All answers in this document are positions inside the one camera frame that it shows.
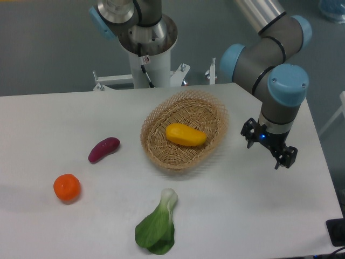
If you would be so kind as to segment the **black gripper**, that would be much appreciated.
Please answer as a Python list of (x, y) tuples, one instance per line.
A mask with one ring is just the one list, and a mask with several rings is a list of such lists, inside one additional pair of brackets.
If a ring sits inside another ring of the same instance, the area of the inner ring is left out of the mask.
[(290, 168), (295, 163), (298, 149), (292, 146), (287, 147), (285, 144), (289, 131), (280, 134), (270, 133), (265, 124), (257, 124), (253, 118), (249, 118), (244, 123), (240, 134), (245, 137), (247, 148), (251, 148), (254, 143), (259, 142), (274, 154), (277, 161), (274, 169)]

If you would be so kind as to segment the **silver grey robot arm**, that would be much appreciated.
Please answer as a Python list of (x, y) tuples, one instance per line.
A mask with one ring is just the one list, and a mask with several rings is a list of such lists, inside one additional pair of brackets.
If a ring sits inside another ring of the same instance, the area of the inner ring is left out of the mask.
[[(309, 78), (287, 59), (309, 43), (312, 28), (301, 16), (288, 17), (278, 1), (238, 1), (238, 6), (260, 42), (252, 47), (231, 45), (220, 69), (262, 103), (259, 118), (249, 119), (241, 130), (248, 146), (260, 143), (276, 159), (277, 167), (289, 168), (298, 151), (285, 141), (306, 97)], [(134, 87), (181, 84), (170, 72), (177, 27), (162, 13), (161, 1), (98, 1), (89, 15), (105, 38), (118, 38), (127, 51)]]

